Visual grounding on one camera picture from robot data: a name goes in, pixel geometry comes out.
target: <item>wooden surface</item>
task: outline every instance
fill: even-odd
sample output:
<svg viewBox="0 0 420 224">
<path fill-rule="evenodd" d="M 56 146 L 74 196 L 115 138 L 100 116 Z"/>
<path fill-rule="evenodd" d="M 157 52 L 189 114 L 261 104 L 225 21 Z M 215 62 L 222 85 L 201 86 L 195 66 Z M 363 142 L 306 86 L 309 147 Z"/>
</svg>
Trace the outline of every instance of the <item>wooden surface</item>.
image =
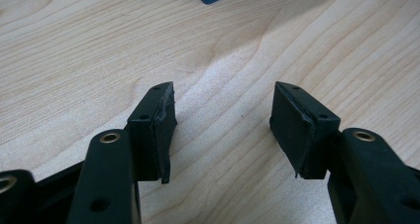
<svg viewBox="0 0 420 224">
<path fill-rule="evenodd" d="M 268 125 L 298 84 L 420 168 L 420 0 L 0 0 L 0 170 L 40 180 L 173 81 L 171 181 L 145 223 L 335 223 Z"/>
</svg>

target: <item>table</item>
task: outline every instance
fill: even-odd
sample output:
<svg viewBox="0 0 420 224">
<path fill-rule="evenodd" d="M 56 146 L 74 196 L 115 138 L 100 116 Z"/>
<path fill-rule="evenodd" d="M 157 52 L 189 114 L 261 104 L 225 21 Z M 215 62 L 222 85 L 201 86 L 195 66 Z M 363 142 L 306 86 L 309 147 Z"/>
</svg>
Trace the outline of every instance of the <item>table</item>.
<svg viewBox="0 0 420 224">
<path fill-rule="evenodd" d="M 0 170 L 40 180 L 173 81 L 170 184 L 145 223 L 335 223 L 268 124 L 294 83 L 420 168 L 420 0 L 0 0 Z"/>
</svg>

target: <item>screw hole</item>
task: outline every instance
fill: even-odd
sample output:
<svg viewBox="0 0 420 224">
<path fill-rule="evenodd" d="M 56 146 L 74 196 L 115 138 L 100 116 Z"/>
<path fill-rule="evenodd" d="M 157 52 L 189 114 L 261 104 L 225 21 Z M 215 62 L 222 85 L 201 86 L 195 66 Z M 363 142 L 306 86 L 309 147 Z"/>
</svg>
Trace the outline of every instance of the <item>screw hole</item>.
<svg viewBox="0 0 420 224">
<path fill-rule="evenodd" d="M 0 193 L 6 192 L 12 188 L 17 181 L 18 179 L 12 175 L 0 177 Z"/>
<path fill-rule="evenodd" d="M 93 212 L 102 212 L 105 211 L 109 205 L 111 204 L 111 201 L 109 198 L 106 197 L 98 197 L 95 200 L 90 203 L 90 210 Z"/>
<path fill-rule="evenodd" d="M 414 210 L 420 210 L 420 202 L 412 197 L 404 197 L 401 199 L 401 204 Z"/>
<path fill-rule="evenodd" d="M 99 141 L 101 143 L 114 143 L 120 140 L 120 138 L 121 136 L 118 133 L 108 133 L 108 134 L 103 135 Z"/>
<path fill-rule="evenodd" d="M 375 140 L 375 137 L 373 135 L 362 131 L 354 132 L 353 136 L 364 142 L 373 142 Z"/>
</svg>

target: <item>wooden table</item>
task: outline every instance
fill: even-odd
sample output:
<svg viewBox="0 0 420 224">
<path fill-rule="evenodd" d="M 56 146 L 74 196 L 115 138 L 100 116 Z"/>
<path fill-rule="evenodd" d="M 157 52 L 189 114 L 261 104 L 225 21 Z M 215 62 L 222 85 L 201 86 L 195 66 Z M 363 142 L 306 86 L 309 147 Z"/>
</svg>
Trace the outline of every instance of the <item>wooden table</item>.
<svg viewBox="0 0 420 224">
<path fill-rule="evenodd" d="M 420 0 L 0 0 L 0 170 L 82 161 L 171 80 L 171 181 L 141 183 L 145 223 L 335 223 L 269 129 L 274 83 L 420 168 L 419 64 Z"/>
</svg>

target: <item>light wood tabletop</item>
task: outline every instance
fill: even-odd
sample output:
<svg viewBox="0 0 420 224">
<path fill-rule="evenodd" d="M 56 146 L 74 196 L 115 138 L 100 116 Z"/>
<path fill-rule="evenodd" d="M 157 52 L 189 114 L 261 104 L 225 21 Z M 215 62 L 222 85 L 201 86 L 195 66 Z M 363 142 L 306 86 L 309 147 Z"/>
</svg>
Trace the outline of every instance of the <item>light wood tabletop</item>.
<svg viewBox="0 0 420 224">
<path fill-rule="evenodd" d="M 0 0 L 0 171 L 82 161 L 173 81 L 170 183 L 144 223 L 335 223 L 325 180 L 295 178 L 268 119 L 301 86 L 420 168 L 420 0 Z"/>
</svg>

